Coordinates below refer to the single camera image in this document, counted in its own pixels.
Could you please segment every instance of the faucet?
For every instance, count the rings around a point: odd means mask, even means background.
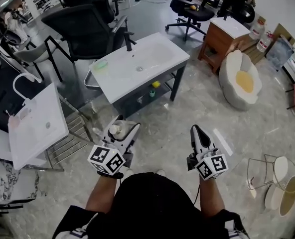
[[[134,42],[133,40],[130,39],[130,35],[134,35],[134,33],[132,33],[132,32],[124,32],[123,35],[124,35],[124,39],[126,41],[127,51],[132,51],[131,43],[133,45],[136,45],[136,42]]]

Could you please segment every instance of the tiled floor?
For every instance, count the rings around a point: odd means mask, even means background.
[[[133,8],[138,10],[136,13],[146,8],[141,5],[143,3]],[[158,9],[159,14],[152,17],[153,13],[149,16],[147,11],[142,22],[131,12],[130,27],[134,24],[139,29],[138,26],[142,25],[137,38],[156,31],[164,32],[164,22],[173,22],[175,18],[168,6],[168,3],[158,4],[154,10]],[[157,22],[157,26],[148,27],[151,20]],[[257,196],[253,198],[246,185],[246,169],[249,157],[262,158],[263,153],[286,155],[295,162],[295,114],[286,110],[292,101],[285,93],[290,87],[289,80],[282,71],[273,71],[263,59],[257,64],[263,83],[258,102],[247,112],[237,111],[225,100],[218,77],[211,73],[204,61],[196,59],[201,42],[191,39],[183,44],[181,34],[179,28],[168,34],[171,40],[191,54],[175,102],[171,102],[166,94],[129,118],[142,124],[132,170],[139,173],[163,169],[167,177],[177,182],[194,200],[198,175],[186,168],[186,157],[192,151],[189,130],[193,124],[198,124],[212,132],[216,140],[214,132],[219,132],[233,152],[231,156],[226,155],[230,170],[217,179],[226,208],[241,216],[252,239],[274,239],[283,234],[288,238],[295,224],[295,208],[284,218],[280,218],[277,211],[266,210],[266,188],[257,190]],[[75,72],[85,74],[86,69],[84,65]],[[81,83],[78,83],[79,88],[71,91],[69,85],[63,85],[63,88],[66,93],[71,92],[77,97],[75,93],[82,93],[78,92]],[[85,112],[90,113],[91,107],[98,114],[94,121],[97,127],[106,126],[117,115],[104,95],[86,105]],[[216,143],[225,152],[226,148],[219,141]],[[89,151],[86,148],[64,162],[64,173],[41,173],[40,183],[48,192],[47,197],[38,198],[7,216],[17,238],[50,238],[70,205],[85,206],[98,180],[95,170],[87,162]],[[263,172],[261,166],[250,171],[256,178]]]

